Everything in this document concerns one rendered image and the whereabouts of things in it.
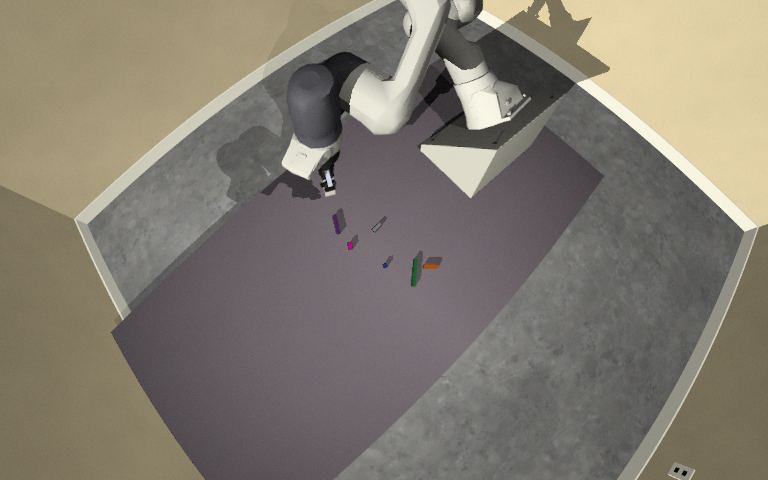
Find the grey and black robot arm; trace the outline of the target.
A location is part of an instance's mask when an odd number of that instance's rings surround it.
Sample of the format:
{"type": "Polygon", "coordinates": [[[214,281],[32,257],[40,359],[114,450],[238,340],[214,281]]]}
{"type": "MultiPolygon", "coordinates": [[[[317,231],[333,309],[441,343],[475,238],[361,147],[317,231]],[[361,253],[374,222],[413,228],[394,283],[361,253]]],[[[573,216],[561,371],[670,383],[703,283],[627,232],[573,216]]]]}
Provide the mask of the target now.
{"type": "Polygon", "coordinates": [[[458,30],[480,15],[483,0],[400,1],[408,10],[403,26],[409,41],[395,76],[350,52],[292,74],[287,104],[295,129],[282,166],[293,174],[310,180],[339,151],[345,111],[374,135],[398,133],[410,119],[434,52],[453,79],[468,129],[509,121],[531,100],[498,79],[480,45],[458,30]]]}

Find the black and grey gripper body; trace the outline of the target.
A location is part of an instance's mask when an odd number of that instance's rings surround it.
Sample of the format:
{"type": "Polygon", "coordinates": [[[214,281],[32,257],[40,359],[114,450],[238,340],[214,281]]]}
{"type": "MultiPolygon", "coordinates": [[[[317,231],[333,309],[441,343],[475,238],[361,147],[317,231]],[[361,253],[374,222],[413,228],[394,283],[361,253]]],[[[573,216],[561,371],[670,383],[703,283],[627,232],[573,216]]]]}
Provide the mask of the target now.
{"type": "Polygon", "coordinates": [[[325,162],[325,163],[324,163],[324,164],[321,166],[321,168],[320,168],[320,169],[321,169],[321,172],[322,172],[322,175],[323,175],[323,176],[326,176],[326,175],[325,175],[325,171],[326,171],[326,170],[329,170],[329,173],[330,173],[330,174],[332,174],[332,168],[331,168],[331,166],[332,166],[332,165],[333,165],[333,164],[334,164],[334,163],[337,161],[337,159],[339,158],[339,155],[340,155],[340,149],[339,149],[339,151],[338,151],[338,152],[337,152],[335,155],[333,155],[332,157],[330,157],[330,158],[329,158],[329,159],[328,159],[328,160],[327,160],[327,161],[326,161],[326,162],[325,162]]]}

